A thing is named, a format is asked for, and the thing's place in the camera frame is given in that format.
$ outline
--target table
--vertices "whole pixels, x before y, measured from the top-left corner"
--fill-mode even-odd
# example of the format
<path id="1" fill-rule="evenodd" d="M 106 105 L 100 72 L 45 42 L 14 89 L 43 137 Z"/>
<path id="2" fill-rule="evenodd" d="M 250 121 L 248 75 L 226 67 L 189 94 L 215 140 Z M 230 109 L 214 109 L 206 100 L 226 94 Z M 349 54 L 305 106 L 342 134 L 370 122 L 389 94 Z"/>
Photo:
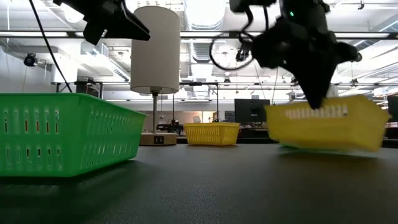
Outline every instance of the table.
<path id="1" fill-rule="evenodd" d="M 398 223 L 398 149 L 140 147 L 72 179 L 0 179 L 0 223 Z"/>

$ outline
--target yellow basket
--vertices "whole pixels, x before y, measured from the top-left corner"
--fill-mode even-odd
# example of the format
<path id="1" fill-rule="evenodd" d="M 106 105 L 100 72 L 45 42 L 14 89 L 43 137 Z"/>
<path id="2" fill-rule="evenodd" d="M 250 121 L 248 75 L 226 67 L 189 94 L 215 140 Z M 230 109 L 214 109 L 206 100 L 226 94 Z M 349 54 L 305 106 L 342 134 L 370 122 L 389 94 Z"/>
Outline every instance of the yellow basket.
<path id="1" fill-rule="evenodd" d="M 326 99 L 319 110 L 308 103 L 265 109 L 271 139 L 306 149 L 378 151 L 389 119 L 363 95 Z"/>
<path id="2" fill-rule="evenodd" d="M 184 124 L 188 144 L 228 146 L 236 144 L 239 124 L 215 122 Z"/>

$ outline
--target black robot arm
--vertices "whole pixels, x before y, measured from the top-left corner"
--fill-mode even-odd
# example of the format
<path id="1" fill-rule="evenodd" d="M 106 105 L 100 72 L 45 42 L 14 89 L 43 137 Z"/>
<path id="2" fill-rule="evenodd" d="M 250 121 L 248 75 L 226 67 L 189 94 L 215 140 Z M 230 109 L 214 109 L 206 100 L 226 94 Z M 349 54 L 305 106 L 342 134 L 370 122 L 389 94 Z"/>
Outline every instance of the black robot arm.
<path id="1" fill-rule="evenodd" d="M 246 12 L 250 5 L 265 8 L 275 2 L 230 0 L 230 8 Z M 319 108 L 337 65 L 358 61 L 360 54 L 354 46 L 337 42 L 328 30 L 325 14 L 330 8 L 322 0 L 279 0 L 279 4 L 281 16 L 275 26 L 250 41 L 252 56 L 261 67 L 293 73 L 310 106 Z"/>

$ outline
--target green basket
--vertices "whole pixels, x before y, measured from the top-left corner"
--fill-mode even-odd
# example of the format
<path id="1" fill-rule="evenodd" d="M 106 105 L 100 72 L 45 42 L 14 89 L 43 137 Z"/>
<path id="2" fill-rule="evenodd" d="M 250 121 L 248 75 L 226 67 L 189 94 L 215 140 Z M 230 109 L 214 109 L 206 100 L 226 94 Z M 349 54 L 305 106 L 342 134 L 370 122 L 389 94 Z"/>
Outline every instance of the green basket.
<path id="1" fill-rule="evenodd" d="M 145 114 L 79 93 L 0 94 L 0 176 L 71 177 L 136 156 Z"/>

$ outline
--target camera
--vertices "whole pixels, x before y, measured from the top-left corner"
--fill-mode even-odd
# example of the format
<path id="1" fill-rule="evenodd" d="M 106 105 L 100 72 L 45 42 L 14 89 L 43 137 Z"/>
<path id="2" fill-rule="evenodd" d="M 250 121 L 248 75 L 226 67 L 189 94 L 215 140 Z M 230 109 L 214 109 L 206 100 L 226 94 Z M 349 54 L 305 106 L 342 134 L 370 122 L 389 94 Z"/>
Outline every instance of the camera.
<path id="1" fill-rule="evenodd" d="M 24 65 L 30 68 L 36 67 L 38 63 L 39 60 L 37 60 L 35 53 L 28 53 L 26 58 L 24 59 Z"/>

